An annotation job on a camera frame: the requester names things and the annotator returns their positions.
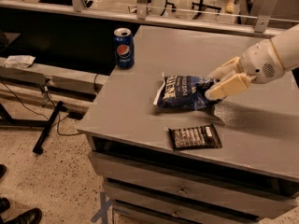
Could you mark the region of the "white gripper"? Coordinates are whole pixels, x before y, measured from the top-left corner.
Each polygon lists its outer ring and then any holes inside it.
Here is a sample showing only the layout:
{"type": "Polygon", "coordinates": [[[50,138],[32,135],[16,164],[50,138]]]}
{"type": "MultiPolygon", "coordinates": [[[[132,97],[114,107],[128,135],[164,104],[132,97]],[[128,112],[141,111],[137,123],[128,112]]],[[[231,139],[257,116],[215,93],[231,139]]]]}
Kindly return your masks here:
{"type": "Polygon", "coordinates": [[[207,90],[205,96],[208,100],[221,100],[247,91],[251,82],[269,83],[283,77],[285,72],[274,43],[265,39],[249,47],[240,58],[234,57],[212,71],[208,77],[219,82],[207,90]]]}

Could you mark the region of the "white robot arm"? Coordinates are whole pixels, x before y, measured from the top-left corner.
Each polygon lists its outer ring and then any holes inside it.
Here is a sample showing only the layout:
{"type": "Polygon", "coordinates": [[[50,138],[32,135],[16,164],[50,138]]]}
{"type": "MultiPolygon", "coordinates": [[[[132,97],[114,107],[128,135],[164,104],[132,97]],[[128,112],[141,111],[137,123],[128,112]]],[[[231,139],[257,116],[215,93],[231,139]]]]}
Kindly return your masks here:
{"type": "Polygon", "coordinates": [[[299,25],[246,49],[211,72],[217,79],[205,96],[219,100],[247,91],[251,84],[266,84],[299,67],[299,25]]]}

